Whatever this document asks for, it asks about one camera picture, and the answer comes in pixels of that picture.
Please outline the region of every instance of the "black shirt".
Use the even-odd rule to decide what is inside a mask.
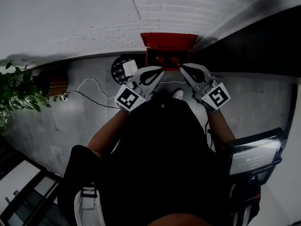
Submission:
[[[171,213],[190,213],[219,225],[225,213],[222,168],[186,102],[151,104],[131,119],[116,150],[102,161],[72,149],[58,198],[71,224],[73,201],[94,182],[106,226],[148,225]]]

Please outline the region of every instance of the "red lid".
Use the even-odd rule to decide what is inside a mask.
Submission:
[[[146,47],[193,48],[198,36],[185,33],[144,32],[141,33]]]

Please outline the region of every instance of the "white door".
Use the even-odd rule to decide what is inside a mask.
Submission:
[[[0,215],[8,206],[5,198],[12,201],[14,192],[20,192],[39,172],[40,169],[24,160],[0,181]]]

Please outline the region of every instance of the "potted plant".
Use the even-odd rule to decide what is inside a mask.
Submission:
[[[42,71],[38,76],[33,76],[27,67],[20,69],[12,63],[8,63],[6,69],[11,66],[15,67],[14,73],[0,73],[1,132],[6,129],[10,111],[31,109],[40,112],[40,105],[51,107],[49,97],[55,96],[56,100],[68,87],[66,73]]]

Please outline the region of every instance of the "round black cushion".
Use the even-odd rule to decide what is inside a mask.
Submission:
[[[120,85],[126,84],[128,78],[130,78],[130,76],[126,77],[126,74],[124,73],[124,69],[122,66],[122,64],[130,60],[132,60],[131,57],[121,56],[117,58],[112,64],[112,69],[111,69],[112,77]]]

